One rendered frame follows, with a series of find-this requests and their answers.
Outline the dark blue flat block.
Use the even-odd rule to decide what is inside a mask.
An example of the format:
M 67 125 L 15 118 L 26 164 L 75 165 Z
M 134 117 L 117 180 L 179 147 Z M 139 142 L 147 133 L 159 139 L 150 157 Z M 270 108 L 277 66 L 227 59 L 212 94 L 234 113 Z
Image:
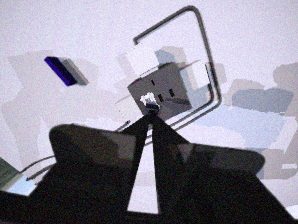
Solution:
M 57 57 L 50 56 L 46 57 L 44 60 L 67 87 L 77 84 L 77 80 L 70 74 L 67 68 L 63 66 Z

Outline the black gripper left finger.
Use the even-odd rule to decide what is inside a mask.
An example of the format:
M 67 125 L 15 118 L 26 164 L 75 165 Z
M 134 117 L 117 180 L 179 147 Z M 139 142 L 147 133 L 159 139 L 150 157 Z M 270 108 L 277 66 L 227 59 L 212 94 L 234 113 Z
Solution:
M 50 128 L 49 140 L 56 162 L 65 158 L 120 167 L 123 210 L 128 211 L 149 122 L 150 115 L 146 114 L 119 132 L 61 124 Z

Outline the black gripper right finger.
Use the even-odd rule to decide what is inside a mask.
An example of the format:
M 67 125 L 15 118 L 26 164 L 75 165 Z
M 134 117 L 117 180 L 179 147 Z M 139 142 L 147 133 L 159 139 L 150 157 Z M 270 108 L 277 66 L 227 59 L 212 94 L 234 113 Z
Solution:
M 159 214 L 172 215 L 196 167 L 251 171 L 256 176 L 266 158 L 253 150 L 191 143 L 154 116 L 152 145 Z

